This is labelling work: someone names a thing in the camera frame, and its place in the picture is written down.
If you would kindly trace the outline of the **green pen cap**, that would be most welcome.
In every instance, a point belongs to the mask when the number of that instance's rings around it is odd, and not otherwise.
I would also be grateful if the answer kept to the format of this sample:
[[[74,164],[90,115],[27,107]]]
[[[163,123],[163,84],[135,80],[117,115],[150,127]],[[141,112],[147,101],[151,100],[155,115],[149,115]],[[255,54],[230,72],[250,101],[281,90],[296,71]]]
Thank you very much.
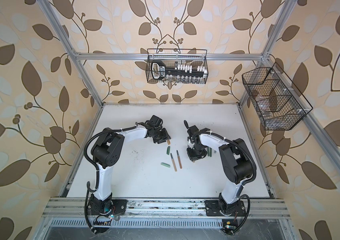
[[[170,155],[170,151],[171,151],[171,146],[168,146],[168,147],[167,147],[167,150],[166,150],[166,154],[167,154],[167,155]]]

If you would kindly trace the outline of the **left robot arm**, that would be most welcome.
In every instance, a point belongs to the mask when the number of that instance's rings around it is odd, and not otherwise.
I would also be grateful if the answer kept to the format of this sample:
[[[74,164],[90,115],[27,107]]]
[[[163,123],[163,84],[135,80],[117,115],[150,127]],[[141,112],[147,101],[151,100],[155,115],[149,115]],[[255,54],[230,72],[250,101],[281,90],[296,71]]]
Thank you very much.
[[[83,156],[95,168],[95,184],[86,183],[87,210],[106,215],[116,209],[112,203],[111,179],[124,144],[147,138],[154,144],[167,142],[171,137],[162,124],[163,120],[153,115],[129,128],[104,128],[90,138],[84,146]]]

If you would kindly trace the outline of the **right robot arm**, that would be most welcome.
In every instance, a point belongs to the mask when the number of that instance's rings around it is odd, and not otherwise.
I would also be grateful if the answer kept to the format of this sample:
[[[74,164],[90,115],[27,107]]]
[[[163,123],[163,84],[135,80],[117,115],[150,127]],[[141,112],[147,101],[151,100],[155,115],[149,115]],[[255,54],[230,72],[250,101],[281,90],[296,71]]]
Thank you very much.
[[[257,177],[257,165],[242,139],[229,140],[210,129],[198,129],[184,121],[188,133],[187,154],[192,162],[208,156],[208,151],[219,153],[227,182],[219,194],[220,214],[231,216],[240,206],[244,186]]]

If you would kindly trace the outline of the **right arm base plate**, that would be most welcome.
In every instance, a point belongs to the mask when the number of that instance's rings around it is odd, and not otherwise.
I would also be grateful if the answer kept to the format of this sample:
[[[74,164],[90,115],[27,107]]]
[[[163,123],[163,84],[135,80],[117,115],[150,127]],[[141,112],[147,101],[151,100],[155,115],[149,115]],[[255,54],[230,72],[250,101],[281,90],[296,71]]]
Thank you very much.
[[[206,215],[208,217],[244,217],[246,215],[245,204],[238,200],[233,204],[227,204],[223,200],[206,200]]]

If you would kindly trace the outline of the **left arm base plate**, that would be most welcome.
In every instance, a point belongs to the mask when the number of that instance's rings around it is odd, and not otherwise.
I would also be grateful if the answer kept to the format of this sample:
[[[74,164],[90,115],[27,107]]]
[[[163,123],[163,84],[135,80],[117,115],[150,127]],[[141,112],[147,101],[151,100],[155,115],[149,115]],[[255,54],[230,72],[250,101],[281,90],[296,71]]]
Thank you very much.
[[[104,200],[100,201],[96,198],[90,199],[85,207],[88,214],[91,216],[110,216],[120,215],[125,213],[127,200]]]

